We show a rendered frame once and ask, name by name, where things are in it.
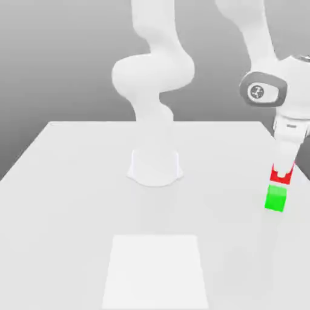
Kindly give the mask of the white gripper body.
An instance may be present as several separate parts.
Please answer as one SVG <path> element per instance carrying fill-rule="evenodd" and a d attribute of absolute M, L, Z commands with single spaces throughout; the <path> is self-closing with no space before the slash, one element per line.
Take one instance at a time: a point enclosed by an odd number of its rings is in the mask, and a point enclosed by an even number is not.
<path fill-rule="evenodd" d="M 292 119 L 276 116 L 273 129 L 276 140 L 302 144 L 310 136 L 310 119 Z"/>

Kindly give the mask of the small red cube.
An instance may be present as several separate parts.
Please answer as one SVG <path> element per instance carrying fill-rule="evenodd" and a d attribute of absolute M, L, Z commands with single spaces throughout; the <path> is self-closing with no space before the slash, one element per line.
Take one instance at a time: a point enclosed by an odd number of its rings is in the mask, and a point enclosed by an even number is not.
<path fill-rule="evenodd" d="M 281 184 L 289 185 L 291 183 L 292 172 L 294 170 L 295 163 L 293 163 L 290 172 L 286 173 L 284 177 L 280 177 L 279 173 L 272 166 L 270 181 L 278 182 Z"/>

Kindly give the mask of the small green cube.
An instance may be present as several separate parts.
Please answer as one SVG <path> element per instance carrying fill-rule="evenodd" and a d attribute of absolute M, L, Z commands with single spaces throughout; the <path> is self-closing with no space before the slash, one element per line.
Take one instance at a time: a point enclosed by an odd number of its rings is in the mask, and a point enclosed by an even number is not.
<path fill-rule="evenodd" d="M 287 189 L 282 186 L 269 185 L 265 208 L 273 211 L 283 212 L 285 208 Z"/>

